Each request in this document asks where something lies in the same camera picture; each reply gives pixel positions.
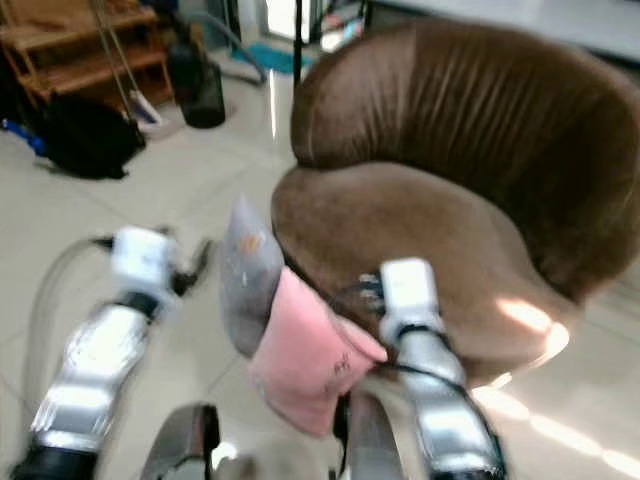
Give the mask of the teal floor mat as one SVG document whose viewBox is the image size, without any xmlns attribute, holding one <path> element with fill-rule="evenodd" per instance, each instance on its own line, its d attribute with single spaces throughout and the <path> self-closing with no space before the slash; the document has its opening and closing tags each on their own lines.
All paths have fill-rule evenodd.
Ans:
<svg viewBox="0 0 640 480">
<path fill-rule="evenodd" d="M 248 55 L 257 61 L 260 67 L 282 74 L 294 73 L 294 50 L 292 46 L 256 42 L 247 47 Z"/>
</svg>

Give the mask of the left robot leg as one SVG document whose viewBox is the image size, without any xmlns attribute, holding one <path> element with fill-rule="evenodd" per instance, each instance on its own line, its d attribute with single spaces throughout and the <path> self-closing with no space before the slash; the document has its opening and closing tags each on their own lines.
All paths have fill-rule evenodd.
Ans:
<svg viewBox="0 0 640 480">
<path fill-rule="evenodd" d="M 174 408 L 157 431 L 138 480 L 214 480 L 212 452 L 220 444 L 220 420 L 214 404 Z"/>
</svg>

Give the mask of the blue object on floor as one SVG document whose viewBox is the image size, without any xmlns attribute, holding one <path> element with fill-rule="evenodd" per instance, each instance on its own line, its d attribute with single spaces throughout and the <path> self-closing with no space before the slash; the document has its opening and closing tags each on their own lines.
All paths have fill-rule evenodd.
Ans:
<svg viewBox="0 0 640 480">
<path fill-rule="evenodd" d="M 42 140 L 38 134 L 32 131 L 19 122 L 14 122 L 14 120 L 10 119 L 1 119 L 1 131 L 5 131 L 8 133 L 13 133 L 14 136 L 20 138 L 27 143 L 29 148 L 33 151 L 38 157 L 46 157 L 47 152 L 49 152 L 49 147 L 47 147 L 46 142 Z"/>
</svg>

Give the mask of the wooden shelf rack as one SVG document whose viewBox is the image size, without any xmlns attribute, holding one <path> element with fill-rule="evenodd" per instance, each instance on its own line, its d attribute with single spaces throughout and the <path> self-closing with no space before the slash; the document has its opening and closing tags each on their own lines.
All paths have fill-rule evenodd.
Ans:
<svg viewBox="0 0 640 480">
<path fill-rule="evenodd" d="M 0 41 L 29 106 L 82 95 L 123 108 L 127 93 L 174 99 L 163 27 L 140 0 L 0 0 Z"/>
</svg>

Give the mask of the brown velvet tub sofa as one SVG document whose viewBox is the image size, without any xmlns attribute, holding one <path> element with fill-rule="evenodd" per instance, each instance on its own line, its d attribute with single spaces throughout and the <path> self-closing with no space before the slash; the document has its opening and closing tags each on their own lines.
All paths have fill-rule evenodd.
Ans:
<svg viewBox="0 0 640 480">
<path fill-rule="evenodd" d="M 339 294 L 434 270 L 472 387 L 556 357 L 640 259 L 640 86 L 548 38 L 452 20 L 375 29 L 294 93 L 271 197 L 285 264 Z"/>
</svg>

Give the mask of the grey pillow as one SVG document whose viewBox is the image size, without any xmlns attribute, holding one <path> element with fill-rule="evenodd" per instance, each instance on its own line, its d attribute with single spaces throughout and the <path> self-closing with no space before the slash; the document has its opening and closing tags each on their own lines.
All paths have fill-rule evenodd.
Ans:
<svg viewBox="0 0 640 480">
<path fill-rule="evenodd" d="M 273 230 L 247 197 L 230 212 L 216 265 L 225 332 L 239 355 L 251 357 L 269 324 L 285 262 Z"/>
</svg>

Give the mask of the black bag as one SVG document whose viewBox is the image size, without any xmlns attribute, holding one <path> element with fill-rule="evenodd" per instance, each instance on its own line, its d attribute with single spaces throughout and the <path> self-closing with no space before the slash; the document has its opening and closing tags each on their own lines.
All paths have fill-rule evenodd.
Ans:
<svg viewBox="0 0 640 480">
<path fill-rule="evenodd" d="M 45 157 L 61 172 L 90 180 L 127 177 L 125 165 L 146 146 L 137 124 L 120 111 L 81 95 L 55 95 L 35 127 Z"/>
</svg>

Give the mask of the pink pillow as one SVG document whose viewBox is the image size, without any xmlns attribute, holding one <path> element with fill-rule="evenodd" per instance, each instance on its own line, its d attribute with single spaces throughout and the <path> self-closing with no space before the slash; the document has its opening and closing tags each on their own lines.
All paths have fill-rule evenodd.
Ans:
<svg viewBox="0 0 640 480">
<path fill-rule="evenodd" d="M 291 269 L 282 270 L 250 361 L 253 384 L 280 419 L 308 435 L 330 433 L 339 398 L 385 361 L 379 340 L 334 314 Z"/>
</svg>

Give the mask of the dark waste bin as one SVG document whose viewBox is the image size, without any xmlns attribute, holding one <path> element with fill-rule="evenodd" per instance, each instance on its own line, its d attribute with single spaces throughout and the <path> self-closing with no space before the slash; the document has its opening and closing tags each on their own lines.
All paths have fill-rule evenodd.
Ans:
<svg viewBox="0 0 640 480">
<path fill-rule="evenodd" d="M 188 127 L 212 129 L 227 122 L 220 70 L 192 42 L 175 41 L 166 47 L 166 68 Z"/>
</svg>

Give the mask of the black table leg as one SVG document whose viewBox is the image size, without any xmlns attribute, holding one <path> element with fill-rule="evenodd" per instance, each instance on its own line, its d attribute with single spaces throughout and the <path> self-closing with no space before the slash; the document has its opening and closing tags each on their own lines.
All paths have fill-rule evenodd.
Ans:
<svg viewBox="0 0 640 480">
<path fill-rule="evenodd" d="M 308 19 L 308 0 L 294 0 L 293 40 L 292 40 L 292 84 L 294 90 L 300 86 L 305 67 L 305 24 Z"/>
</svg>

